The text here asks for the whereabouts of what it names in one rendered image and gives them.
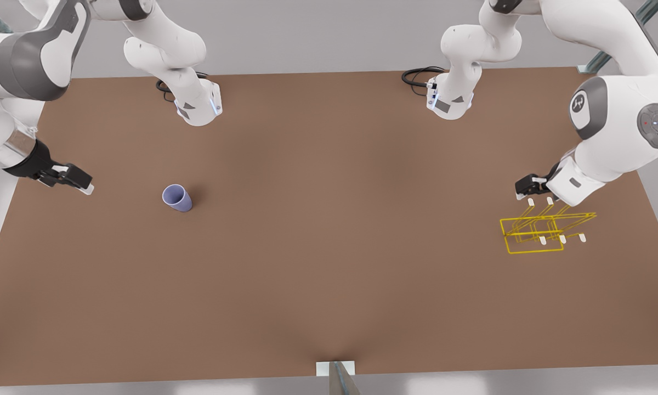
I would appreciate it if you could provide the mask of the lavender plastic cup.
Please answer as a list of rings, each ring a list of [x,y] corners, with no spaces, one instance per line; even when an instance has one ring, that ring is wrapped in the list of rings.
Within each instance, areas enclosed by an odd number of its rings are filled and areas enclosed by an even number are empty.
[[[162,200],[166,205],[178,212],[188,212],[192,208],[192,199],[182,185],[172,184],[162,192]]]

